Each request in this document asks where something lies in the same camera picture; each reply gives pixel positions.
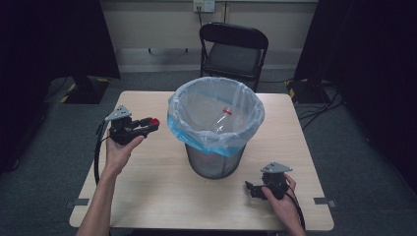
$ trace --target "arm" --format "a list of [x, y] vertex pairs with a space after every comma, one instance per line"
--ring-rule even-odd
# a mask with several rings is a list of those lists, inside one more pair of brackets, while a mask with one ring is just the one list
[[[295, 181], [287, 174], [285, 174], [285, 177], [289, 183], [289, 187], [295, 191]], [[306, 231], [304, 231], [301, 226], [298, 211], [288, 196], [285, 195], [282, 200], [278, 200], [269, 188], [262, 187], [262, 191], [268, 198], [273, 212], [276, 214], [279, 221], [284, 225], [288, 233], [292, 236], [305, 236]], [[291, 190], [288, 190], [287, 193], [291, 197], [295, 198], [294, 193]]]
[[116, 178], [127, 164], [132, 150], [144, 137], [133, 139], [126, 146], [120, 146], [113, 140], [106, 140], [106, 163], [100, 181], [95, 189], [89, 210], [77, 232], [77, 235], [105, 235], [110, 230], [111, 203], [116, 185]]

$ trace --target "small red item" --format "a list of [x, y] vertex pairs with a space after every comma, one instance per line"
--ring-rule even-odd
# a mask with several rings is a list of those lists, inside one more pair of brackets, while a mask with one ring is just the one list
[[150, 124], [151, 124], [151, 125], [153, 125], [153, 124], [159, 124], [159, 120], [158, 120], [158, 119], [156, 119], [156, 118], [153, 118], [153, 119], [150, 121]]
[[227, 115], [232, 114], [232, 112], [230, 111], [230, 108], [228, 108], [228, 107], [224, 107], [223, 112], [226, 113]]

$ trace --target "trash bag liner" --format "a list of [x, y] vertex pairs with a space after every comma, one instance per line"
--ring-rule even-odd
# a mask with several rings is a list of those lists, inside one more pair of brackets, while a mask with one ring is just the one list
[[[264, 122], [265, 111], [255, 93], [244, 84], [203, 77], [183, 85], [168, 100], [167, 122], [172, 134], [203, 153], [225, 157], [241, 150]], [[213, 124], [224, 107], [232, 115], [226, 131], [216, 134]]]

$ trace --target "black folding chair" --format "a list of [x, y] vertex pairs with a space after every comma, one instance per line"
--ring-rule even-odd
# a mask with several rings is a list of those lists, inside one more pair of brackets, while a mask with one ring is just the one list
[[225, 23], [208, 23], [200, 28], [202, 62], [200, 76], [220, 76], [254, 82], [257, 91], [268, 51], [268, 38], [259, 30]]

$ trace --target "wooden table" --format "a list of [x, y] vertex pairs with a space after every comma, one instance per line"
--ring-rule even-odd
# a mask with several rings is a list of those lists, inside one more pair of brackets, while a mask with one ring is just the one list
[[[172, 91], [125, 91], [118, 105], [132, 111], [134, 120], [156, 117], [159, 130], [151, 133], [133, 152], [117, 179], [111, 227], [155, 229], [281, 230], [283, 227], [267, 201], [253, 199], [245, 181], [261, 185], [260, 169], [272, 161], [292, 167], [296, 196], [304, 212], [307, 230], [331, 230], [333, 221], [323, 198], [314, 163], [291, 99], [286, 94], [257, 93], [266, 118], [248, 142], [236, 171], [227, 178], [210, 180], [189, 164], [185, 146], [166, 124]], [[101, 147], [100, 169], [105, 146]], [[80, 199], [91, 199], [95, 190], [89, 171]], [[88, 206], [75, 206], [70, 218], [79, 227]]]

